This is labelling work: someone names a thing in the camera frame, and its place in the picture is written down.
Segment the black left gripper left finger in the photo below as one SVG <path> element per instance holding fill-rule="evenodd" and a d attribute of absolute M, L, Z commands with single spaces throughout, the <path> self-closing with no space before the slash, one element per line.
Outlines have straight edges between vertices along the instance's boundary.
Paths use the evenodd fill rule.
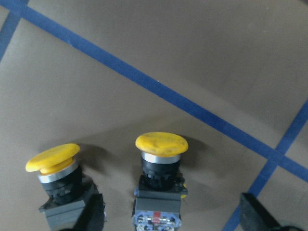
<path fill-rule="evenodd" d="M 105 223 L 105 204 L 101 193 L 93 194 L 71 231 L 102 231 Z"/>

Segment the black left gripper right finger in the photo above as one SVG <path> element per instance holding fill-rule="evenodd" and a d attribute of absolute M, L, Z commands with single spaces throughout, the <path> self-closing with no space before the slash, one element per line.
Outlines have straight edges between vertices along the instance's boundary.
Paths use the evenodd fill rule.
<path fill-rule="evenodd" d="M 251 193 L 240 195 L 240 225 L 244 231 L 279 231 L 281 225 Z"/>

